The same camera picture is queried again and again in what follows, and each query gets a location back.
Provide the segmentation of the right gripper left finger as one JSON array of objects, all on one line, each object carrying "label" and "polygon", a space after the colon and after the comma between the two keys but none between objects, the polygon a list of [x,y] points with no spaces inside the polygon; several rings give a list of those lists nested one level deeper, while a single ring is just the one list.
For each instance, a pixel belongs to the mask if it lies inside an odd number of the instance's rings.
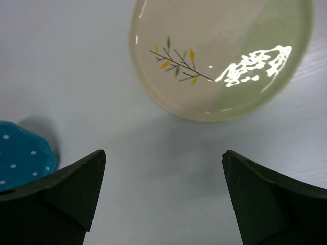
[{"label": "right gripper left finger", "polygon": [[106,165],[104,150],[1,192],[1,244],[83,244]]}]

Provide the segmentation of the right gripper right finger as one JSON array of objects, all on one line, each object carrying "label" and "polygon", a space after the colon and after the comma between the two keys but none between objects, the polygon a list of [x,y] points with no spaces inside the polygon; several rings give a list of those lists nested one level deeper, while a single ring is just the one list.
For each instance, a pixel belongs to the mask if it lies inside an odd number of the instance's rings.
[{"label": "right gripper right finger", "polygon": [[232,150],[222,165],[243,244],[326,244],[326,189]]}]

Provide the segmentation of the teal dotted plate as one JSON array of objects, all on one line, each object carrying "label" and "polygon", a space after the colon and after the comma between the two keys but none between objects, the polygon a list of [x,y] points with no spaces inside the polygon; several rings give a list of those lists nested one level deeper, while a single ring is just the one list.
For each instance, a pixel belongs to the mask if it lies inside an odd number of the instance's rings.
[{"label": "teal dotted plate", "polygon": [[1,191],[30,183],[58,169],[58,159],[41,136],[1,121]]}]

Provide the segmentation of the cream green plate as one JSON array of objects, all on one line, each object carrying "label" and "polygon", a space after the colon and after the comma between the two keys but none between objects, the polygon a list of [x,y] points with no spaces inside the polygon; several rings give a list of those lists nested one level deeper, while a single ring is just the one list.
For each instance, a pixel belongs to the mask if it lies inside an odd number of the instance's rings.
[{"label": "cream green plate", "polygon": [[164,110],[204,123],[231,120],[288,85],[313,22],[313,1],[136,1],[130,57]]}]

